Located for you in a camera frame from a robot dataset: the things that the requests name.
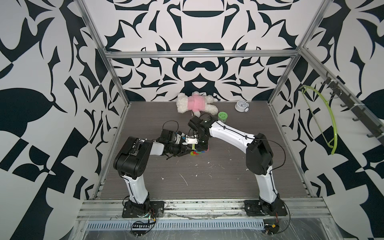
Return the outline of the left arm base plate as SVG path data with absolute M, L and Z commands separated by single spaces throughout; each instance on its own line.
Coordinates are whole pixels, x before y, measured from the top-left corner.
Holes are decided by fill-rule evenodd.
M 164 213 L 164 209 L 163 201 L 145 201 L 143 204 L 127 201 L 124 203 L 122 218 L 157 217 Z

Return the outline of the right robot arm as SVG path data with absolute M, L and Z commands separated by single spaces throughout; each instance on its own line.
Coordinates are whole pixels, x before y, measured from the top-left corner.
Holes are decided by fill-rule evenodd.
M 211 138 L 220 139 L 241 150 L 246 155 L 247 168 L 256 176 L 260 205 L 270 209 L 279 205 L 279 193 L 272 173 L 273 152 L 265 135 L 242 132 L 212 117 L 205 120 L 193 117 L 188 126 L 196 133 L 195 148 L 199 152 L 209 148 Z

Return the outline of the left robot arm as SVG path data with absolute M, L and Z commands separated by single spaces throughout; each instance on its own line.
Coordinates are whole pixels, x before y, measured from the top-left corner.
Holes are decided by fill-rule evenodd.
M 114 169 L 124 179 L 129 191 L 129 200 L 124 207 L 130 211 L 150 211 L 150 194 L 145 186 L 144 172 L 150 156 L 181 157 L 193 151 L 186 140 L 158 138 L 150 141 L 129 137 L 114 160 Z

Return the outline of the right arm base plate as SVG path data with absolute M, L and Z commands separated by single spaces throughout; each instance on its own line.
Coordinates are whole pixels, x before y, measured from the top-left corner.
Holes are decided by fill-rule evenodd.
M 283 200 L 276 198 L 272 203 L 264 200 L 245 200 L 244 210 L 250 217 L 287 216 L 287 207 Z

